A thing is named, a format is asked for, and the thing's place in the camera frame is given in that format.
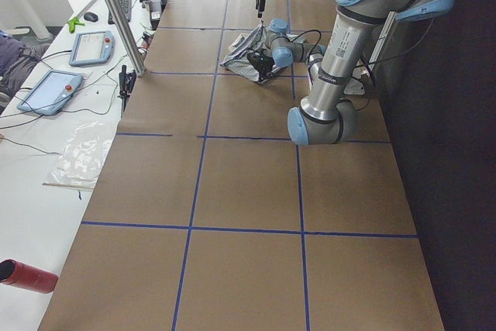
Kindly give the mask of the grey teach pendant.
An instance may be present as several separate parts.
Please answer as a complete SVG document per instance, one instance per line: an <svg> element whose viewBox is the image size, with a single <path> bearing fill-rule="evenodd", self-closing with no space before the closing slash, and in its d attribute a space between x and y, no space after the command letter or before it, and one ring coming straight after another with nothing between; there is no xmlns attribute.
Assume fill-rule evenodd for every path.
<svg viewBox="0 0 496 331"><path fill-rule="evenodd" d="M113 55L115 39L109 30L78 33L69 58L72 67L105 64Z"/></svg>
<svg viewBox="0 0 496 331"><path fill-rule="evenodd" d="M55 115L72 98L83 80L82 74L50 70L30 93L20 100L17 109L42 116Z"/></svg>

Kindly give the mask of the clear plastic bag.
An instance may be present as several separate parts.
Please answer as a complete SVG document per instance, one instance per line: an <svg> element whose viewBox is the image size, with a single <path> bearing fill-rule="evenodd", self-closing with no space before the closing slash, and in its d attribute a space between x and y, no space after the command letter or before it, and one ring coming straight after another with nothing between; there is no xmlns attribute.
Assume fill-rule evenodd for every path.
<svg viewBox="0 0 496 331"><path fill-rule="evenodd" d="M47 174L43 185L92 191L117 129L115 121L80 124Z"/></svg>

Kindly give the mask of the black computer keyboard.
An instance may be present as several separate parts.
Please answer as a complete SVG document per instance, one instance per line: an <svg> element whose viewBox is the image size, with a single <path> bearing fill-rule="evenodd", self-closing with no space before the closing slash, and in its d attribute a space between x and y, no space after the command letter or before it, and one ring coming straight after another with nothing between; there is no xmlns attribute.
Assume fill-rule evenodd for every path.
<svg viewBox="0 0 496 331"><path fill-rule="evenodd" d="M126 20L130 22L132 18L132 8L133 8L132 0L118 0L118 3L124 13L124 16L126 17Z"/></svg>

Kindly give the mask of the seated person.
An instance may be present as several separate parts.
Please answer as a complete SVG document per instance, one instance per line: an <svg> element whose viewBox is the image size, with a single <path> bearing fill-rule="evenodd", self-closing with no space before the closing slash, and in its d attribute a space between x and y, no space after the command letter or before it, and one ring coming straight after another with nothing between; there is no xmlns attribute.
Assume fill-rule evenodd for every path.
<svg viewBox="0 0 496 331"><path fill-rule="evenodd" d="M26 45L1 31L1 93L13 97L49 47Z"/></svg>

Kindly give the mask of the blue white striped polo shirt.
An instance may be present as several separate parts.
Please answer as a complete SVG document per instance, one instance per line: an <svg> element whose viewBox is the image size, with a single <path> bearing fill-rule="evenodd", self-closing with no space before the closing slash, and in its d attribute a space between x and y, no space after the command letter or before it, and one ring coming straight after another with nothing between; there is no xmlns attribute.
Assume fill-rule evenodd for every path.
<svg viewBox="0 0 496 331"><path fill-rule="evenodd" d="M242 33L229 47L220 65L234 74L252 82L264 85L284 67L277 66L266 48L267 32L271 31L260 23L249 33Z"/></svg>

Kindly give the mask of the red cylinder bottle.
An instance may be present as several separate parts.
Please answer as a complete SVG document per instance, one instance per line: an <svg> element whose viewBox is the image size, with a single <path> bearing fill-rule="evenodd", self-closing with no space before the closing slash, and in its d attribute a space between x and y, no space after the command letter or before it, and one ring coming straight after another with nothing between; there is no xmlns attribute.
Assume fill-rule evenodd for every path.
<svg viewBox="0 0 496 331"><path fill-rule="evenodd" d="M51 293L58 276L22 262L7 259L1 262L1 283L42 294Z"/></svg>

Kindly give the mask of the black computer mouse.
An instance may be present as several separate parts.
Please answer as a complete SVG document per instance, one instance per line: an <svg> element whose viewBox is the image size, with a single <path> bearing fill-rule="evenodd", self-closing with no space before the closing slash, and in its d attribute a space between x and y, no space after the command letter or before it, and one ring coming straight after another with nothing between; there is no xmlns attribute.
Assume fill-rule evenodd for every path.
<svg viewBox="0 0 496 331"><path fill-rule="evenodd" d="M93 12L86 12L84 14L84 20L89 21L89 22L97 22L98 16Z"/></svg>

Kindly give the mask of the green plastic clip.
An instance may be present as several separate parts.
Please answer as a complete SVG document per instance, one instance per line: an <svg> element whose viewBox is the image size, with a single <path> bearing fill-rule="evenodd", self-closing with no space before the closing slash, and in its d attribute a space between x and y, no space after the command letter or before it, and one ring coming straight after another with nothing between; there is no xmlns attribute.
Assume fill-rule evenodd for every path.
<svg viewBox="0 0 496 331"><path fill-rule="evenodd" d="M74 33L77 26L84 26L85 23L82 22L78 17L73 17L67 21L69 33Z"/></svg>

